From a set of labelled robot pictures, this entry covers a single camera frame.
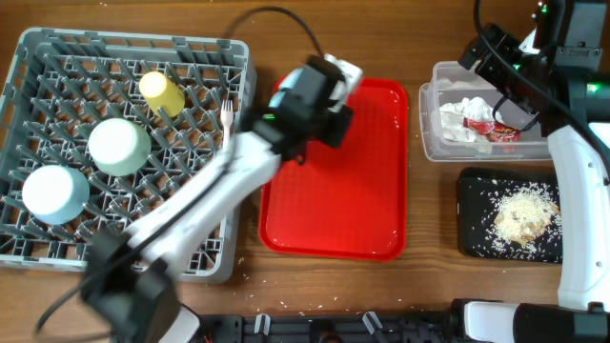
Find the white plastic fork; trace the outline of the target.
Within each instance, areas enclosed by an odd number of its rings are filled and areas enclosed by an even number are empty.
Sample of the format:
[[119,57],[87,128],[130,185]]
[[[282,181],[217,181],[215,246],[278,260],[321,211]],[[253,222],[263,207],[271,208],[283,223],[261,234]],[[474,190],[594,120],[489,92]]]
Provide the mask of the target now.
[[223,147],[228,149],[231,140],[232,125],[234,122],[233,103],[230,100],[224,100],[222,102],[220,120],[223,126]]

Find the red snack wrapper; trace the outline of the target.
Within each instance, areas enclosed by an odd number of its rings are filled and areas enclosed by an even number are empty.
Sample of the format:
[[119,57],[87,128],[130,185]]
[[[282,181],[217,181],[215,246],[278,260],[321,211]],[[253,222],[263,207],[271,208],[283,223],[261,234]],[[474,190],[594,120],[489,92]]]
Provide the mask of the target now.
[[490,142],[518,142],[520,139],[520,130],[505,126],[498,121],[476,121],[465,118],[463,126],[486,137]]

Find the white napkin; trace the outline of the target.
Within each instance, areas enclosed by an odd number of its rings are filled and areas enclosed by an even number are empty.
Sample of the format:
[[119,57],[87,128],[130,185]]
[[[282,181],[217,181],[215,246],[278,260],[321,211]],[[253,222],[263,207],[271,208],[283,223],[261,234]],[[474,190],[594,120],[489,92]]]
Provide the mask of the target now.
[[492,107],[481,97],[464,97],[460,102],[447,103],[439,108],[443,138],[461,143],[488,143],[486,136],[463,125],[465,119],[491,122]]

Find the rice and food scraps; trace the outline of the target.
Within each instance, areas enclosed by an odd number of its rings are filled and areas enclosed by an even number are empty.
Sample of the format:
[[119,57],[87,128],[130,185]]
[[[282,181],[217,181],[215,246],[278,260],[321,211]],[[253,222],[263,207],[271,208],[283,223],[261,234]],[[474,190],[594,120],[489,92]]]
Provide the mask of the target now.
[[559,190],[541,182],[509,182],[484,194],[491,208],[483,212],[480,257],[559,263],[562,229]]

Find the yellow plastic cup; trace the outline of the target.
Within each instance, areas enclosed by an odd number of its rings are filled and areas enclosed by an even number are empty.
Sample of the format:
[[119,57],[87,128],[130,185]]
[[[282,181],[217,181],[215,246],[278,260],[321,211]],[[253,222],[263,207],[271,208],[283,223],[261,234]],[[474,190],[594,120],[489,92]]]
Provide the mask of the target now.
[[183,91],[161,72],[145,73],[138,83],[138,89],[155,113],[162,108],[170,118],[175,118],[185,107]]

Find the mint green bowl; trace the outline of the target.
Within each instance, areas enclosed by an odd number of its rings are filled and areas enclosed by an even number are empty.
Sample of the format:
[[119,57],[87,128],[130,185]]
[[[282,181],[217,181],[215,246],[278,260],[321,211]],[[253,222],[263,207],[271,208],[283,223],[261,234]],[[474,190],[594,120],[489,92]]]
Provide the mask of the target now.
[[142,127],[126,119],[112,118],[93,129],[88,148],[97,169],[111,176],[124,176],[144,166],[152,142]]

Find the small light blue bowl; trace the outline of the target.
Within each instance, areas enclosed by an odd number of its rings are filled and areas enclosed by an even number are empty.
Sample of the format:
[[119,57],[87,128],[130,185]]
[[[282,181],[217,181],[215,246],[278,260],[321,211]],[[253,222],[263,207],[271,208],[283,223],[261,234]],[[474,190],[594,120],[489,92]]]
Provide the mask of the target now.
[[73,168],[44,166],[26,179],[22,198],[27,210],[40,221],[60,225],[75,219],[90,197],[86,176]]

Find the large light blue plate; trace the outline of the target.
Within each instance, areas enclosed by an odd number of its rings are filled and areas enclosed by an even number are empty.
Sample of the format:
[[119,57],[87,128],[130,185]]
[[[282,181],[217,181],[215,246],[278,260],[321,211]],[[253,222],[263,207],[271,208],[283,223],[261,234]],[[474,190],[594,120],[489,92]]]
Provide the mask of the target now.
[[302,68],[291,71],[279,84],[277,94],[289,93],[295,87],[296,81],[301,76]]

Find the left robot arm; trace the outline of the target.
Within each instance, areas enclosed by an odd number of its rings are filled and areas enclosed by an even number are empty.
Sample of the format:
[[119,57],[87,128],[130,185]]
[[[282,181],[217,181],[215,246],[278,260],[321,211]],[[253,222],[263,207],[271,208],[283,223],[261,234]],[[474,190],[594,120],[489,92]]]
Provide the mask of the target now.
[[121,342],[190,342],[198,316],[175,288],[187,262],[220,222],[282,165],[302,163],[309,142],[338,148],[354,112],[349,96],[361,68],[331,54],[312,55],[280,83],[265,107],[240,114],[227,148],[161,206],[121,233],[91,243],[79,287]]

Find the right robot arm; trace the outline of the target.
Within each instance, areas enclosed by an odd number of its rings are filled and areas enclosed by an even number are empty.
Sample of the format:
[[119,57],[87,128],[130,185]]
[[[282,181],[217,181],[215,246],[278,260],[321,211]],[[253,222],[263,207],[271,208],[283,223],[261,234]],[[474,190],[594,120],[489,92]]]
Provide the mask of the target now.
[[605,342],[609,338],[609,77],[600,72],[608,5],[539,3],[533,51],[477,24],[460,65],[534,115],[559,184],[562,270],[554,306],[457,299],[454,334],[480,342]]

